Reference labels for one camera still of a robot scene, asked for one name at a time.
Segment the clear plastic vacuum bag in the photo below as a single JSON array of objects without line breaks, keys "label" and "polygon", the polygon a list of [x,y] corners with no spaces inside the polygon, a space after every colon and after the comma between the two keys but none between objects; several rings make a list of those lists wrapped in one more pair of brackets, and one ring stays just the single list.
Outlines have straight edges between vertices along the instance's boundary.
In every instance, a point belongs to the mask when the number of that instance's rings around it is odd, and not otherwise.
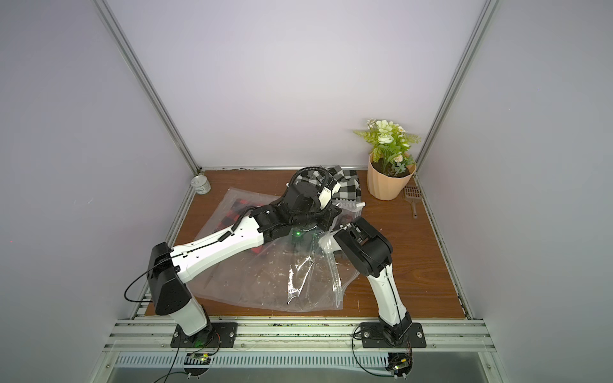
[{"label": "clear plastic vacuum bag", "polygon": [[359,273],[343,252],[320,247],[328,232],[318,229],[309,254],[286,254],[286,236],[218,263],[188,288],[204,299],[207,311],[213,303],[292,313],[340,310]]}]

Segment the red black plaid shirt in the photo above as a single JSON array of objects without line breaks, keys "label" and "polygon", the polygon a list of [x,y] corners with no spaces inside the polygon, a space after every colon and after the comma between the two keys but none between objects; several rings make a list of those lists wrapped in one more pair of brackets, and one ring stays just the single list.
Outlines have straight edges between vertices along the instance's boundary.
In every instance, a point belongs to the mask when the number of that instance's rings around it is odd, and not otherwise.
[{"label": "red black plaid shirt", "polygon": [[260,207],[271,203],[274,199],[276,199],[274,196],[253,192],[239,190],[229,191],[223,198],[222,204],[219,207],[219,222],[216,225],[216,230],[219,231],[232,226],[247,207]]}]

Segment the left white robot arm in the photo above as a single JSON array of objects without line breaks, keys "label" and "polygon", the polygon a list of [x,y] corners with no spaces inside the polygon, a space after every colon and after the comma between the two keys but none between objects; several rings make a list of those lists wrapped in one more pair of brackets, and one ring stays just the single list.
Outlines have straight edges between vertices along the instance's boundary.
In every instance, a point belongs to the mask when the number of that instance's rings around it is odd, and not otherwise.
[{"label": "left white robot arm", "polygon": [[292,181],[278,200],[246,207],[228,228],[174,248],[167,243],[156,245],[145,272],[156,314],[170,316],[187,337],[208,336],[212,324],[187,283],[233,255],[289,236],[292,231],[314,226],[328,230],[340,214],[331,202],[339,190],[334,180],[318,188]]}]

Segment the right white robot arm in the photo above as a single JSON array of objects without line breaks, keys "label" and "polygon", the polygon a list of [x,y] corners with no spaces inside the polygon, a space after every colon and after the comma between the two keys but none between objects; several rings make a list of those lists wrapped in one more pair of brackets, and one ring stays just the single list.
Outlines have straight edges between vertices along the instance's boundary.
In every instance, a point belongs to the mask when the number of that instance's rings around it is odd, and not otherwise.
[{"label": "right white robot arm", "polygon": [[383,337],[391,346],[402,344],[408,338],[412,319],[394,280],[390,241],[364,218],[358,217],[323,236],[320,247],[343,252],[354,268],[367,277],[378,304]]}]

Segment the black white plaid shirt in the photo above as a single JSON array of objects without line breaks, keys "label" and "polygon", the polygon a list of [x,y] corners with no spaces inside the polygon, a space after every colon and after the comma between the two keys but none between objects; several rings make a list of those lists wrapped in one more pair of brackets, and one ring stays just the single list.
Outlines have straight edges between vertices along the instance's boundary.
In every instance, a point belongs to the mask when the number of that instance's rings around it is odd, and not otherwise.
[{"label": "black white plaid shirt", "polygon": [[332,191],[331,199],[333,200],[349,200],[357,203],[362,201],[358,173],[352,169],[344,169],[340,165],[326,168],[325,172],[314,168],[299,170],[295,182],[308,182],[317,189],[327,185]]}]

